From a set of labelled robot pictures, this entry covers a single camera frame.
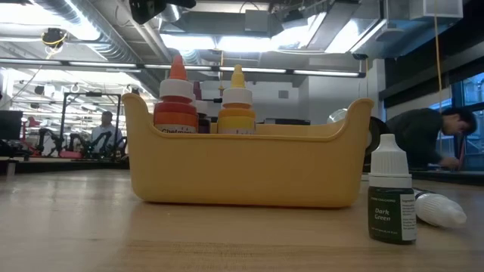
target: person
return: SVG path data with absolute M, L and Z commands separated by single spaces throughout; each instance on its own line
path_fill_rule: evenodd
M 439 131 L 444 135 L 469 135 L 477 127 L 474 114 L 462 108 L 447 109 L 442 114 L 431 109 L 410 110 L 391 118 L 386 125 L 407 153 L 411 168 L 427 168 L 432 163 L 450 169 L 456 169 L 459 160 L 437 153 Z
M 95 141 L 99 137 L 99 135 L 101 135 L 101 133 L 104 133 L 106 131 L 111 131 L 111 137 L 107 141 L 106 147 L 109 145 L 113 147 L 115 144 L 114 131 L 116 130 L 116 128 L 114 127 L 114 125 L 111 124 L 112 121 L 113 121 L 113 113 L 110 111 L 103 112 L 101 116 L 101 125 L 92 129 L 91 142 Z M 121 133 L 121 130 L 118 128 L 117 141 L 119 141 L 122 137 L 123 137 L 123 133 Z M 100 149 L 104 144 L 104 139 L 105 138 L 100 140 L 98 144 L 94 147 L 92 151 L 93 153 L 99 153 Z

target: dark jacket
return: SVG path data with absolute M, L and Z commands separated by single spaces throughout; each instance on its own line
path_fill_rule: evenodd
M 442 157 L 436 152 L 436 142 L 443 125 L 442 115 L 431 109 L 410 110 L 386 122 L 396 143 L 407 152 L 408 164 L 426 167 L 439 163 Z

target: yellow plastic basket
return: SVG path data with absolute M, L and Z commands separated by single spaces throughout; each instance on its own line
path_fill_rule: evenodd
M 123 103 L 132 186 L 143 200 L 335 208 L 358 196 L 370 99 L 353 102 L 344 121 L 257 125 L 255 135 L 162 133 L 138 95 Z

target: orange bottle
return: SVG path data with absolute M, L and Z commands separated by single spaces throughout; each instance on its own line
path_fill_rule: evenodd
M 169 79 L 160 84 L 160 102 L 154 107 L 154 126 L 165 133 L 197 133 L 197 108 L 191 105 L 193 85 L 187 80 L 182 56 L 175 56 Z

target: wooden table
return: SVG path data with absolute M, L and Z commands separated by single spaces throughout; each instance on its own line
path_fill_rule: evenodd
M 0 177 L 0 271 L 483 271 L 484 189 L 415 181 L 468 226 L 371 240 L 366 188 L 348 209 L 154 205 L 122 170 Z

